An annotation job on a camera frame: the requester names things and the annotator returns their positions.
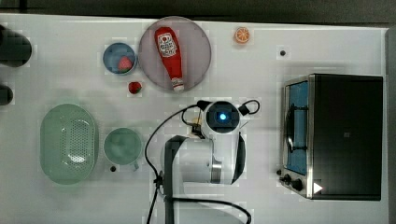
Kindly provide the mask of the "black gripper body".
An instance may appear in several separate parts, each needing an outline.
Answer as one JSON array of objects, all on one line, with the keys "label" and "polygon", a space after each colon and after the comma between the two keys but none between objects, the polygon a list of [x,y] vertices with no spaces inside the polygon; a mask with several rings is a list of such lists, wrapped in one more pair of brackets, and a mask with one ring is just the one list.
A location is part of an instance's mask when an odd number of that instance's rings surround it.
[{"label": "black gripper body", "polygon": [[201,130],[201,125],[200,124],[193,124],[191,126],[191,132],[189,133],[189,137],[205,139],[204,135],[202,134],[202,130]]}]

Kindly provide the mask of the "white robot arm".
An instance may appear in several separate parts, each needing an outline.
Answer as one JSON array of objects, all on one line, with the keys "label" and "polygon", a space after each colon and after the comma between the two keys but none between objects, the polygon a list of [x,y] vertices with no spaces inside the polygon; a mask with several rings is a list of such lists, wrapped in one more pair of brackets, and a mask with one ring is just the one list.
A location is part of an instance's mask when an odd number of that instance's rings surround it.
[{"label": "white robot arm", "polygon": [[203,112],[201,136],[176,135],[163,146],[163,193],[165,224],[242,224],[238,218],[209,207],[211,203],[237,208],[234,203],[191,198],[184,192],[186,183],[233,184],[243,173],[246,144],[241,118],[248,113],[227,101],[200,100]]}]

